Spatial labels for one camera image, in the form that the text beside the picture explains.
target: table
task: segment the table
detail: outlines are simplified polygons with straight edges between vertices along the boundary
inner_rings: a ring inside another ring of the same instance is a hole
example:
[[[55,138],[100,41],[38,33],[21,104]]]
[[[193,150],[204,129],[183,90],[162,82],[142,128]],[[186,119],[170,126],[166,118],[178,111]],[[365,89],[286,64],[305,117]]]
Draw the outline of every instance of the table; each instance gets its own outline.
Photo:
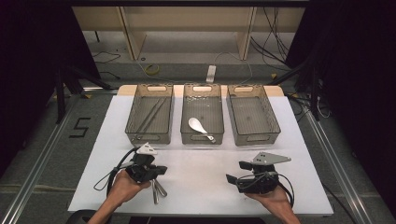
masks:
[[[219,146],[182,145],[179,127],[183,86],[176,85],[174,89],[175,105],[171,144],[152,145],[158,150],[155,163],[168,167],[166,174],[158,177],[167,190],[168,196],[160,197],[160,203],[155,205],[151,189],[144,189],[131,201],[118,208],[116,213],[162,217],[261,217],[269,215],[269,212],[256,201],[238,193],[236,186],[229,184],[225,177],[226,174],[250,175],[250,171],[239,168],[238,162],[251,161],[260,151],[291,157],[291,161],[276,164],[276,170],[285,175],[293,185],[295,192],[293,210],[297,215],[323,217],[333,213],[289,101],[287,97],[282,96],[279,87],[267,89],[281,134],[272,145],[250,147],[237,147],[233,142],[224,94],[222,94],[225,130],[223,144]],[[93,186],[132,148],[124,130],[134,99],[133,93],[133,86],[121,87],[120,94],[113,97],[68,211],[97,209],[105,199],[106,190],[96,191]],[[284,179],[281,179],[281,182],[290,188]]]

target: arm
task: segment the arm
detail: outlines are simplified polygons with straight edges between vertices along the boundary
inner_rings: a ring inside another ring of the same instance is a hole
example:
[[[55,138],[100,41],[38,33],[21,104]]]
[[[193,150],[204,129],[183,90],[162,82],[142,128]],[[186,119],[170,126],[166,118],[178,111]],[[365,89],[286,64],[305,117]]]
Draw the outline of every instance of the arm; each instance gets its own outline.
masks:
[[[107,198],[88,223],[106,223],[111,214],[123,203],[131,200],[140,190],[150,186],[149,182],[136,183],[125,170],[121,170],[114,181]]]
[[[300,223],[300,220],[294,215],[291,209],[286,192],[280,186],[277,186],[274,191],[267,194],[245,193],[245,195],[261,203],[270,213],[278,217],[282,223]]]

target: white tabletop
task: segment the white tabletop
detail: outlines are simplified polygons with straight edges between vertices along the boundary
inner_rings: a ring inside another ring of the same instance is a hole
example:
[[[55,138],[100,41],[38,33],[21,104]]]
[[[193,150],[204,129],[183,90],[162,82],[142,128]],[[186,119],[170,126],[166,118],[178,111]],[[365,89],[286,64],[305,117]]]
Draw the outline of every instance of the white tabletop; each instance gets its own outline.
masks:
[[[114,96],[87,162],[78,188],[69,206],[70,212],[97,209],[106,197],[106,189],[93,186],[118,164],[133,146],[125,134],[133,96]],[[238,192],[227,182],[226,174],[236,177],[251,175],[241,170],[240,161],[252,161],[265,151],[291,157],[291,161],[276,164],[276,170],[285,175],[295,192],[293,210],[297,215],[329,216],[333,213],[320,184],[304,139],[286,97],[269,97],[281,133],[272,145],[237,147],[225,98],[223,97],[224,136],[219,146],[188,146],[181,143],[180,122],[182,98],[175,97],[172,138],[170,145],[153,145],[158,150],[155,164],[168,167],[158,180],[168,192],[154,204],[151,189],[144,189],[116,212],[132,216],[208,216],[260,217],[268,215],[259,203]],[[289,184],[280,177],[288,188]]]

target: spoon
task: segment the spoon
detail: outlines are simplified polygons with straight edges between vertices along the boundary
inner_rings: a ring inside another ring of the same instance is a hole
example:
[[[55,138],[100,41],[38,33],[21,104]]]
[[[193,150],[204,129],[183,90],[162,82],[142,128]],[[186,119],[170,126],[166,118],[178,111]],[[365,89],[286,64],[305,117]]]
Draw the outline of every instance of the spoon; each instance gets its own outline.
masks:
[[[207,135],[207,131],[205,131],[204,127],[202,127],[202,124],[198,119],[190,118],[189,125],[195,131],[199,133],[203,133],[212,143],[216,142],[216,139],[213,136]]]

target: translucent gray bin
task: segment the translucent gray bin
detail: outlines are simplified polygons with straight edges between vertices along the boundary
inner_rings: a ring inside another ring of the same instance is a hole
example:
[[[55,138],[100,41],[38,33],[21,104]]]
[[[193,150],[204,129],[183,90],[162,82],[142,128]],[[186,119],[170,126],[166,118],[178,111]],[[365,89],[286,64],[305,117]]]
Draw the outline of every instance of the translucent gray bin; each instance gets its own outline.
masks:
[[[132,144],[169,144],[173,115],[173,85],[137,85],[125,128]]]
[[[237,146],[273,144],[280,134],[262,85],[229,85],[227,106]]]
[[[198,119],[207,131],[207,135],[213,136],[216,142],[212,143],[205,134],[193,130],[189,125],[190,118]],[[224,135],[224,121],[220,85],[184,85],[180,132],[182,143],[185,145],[221,145]]]

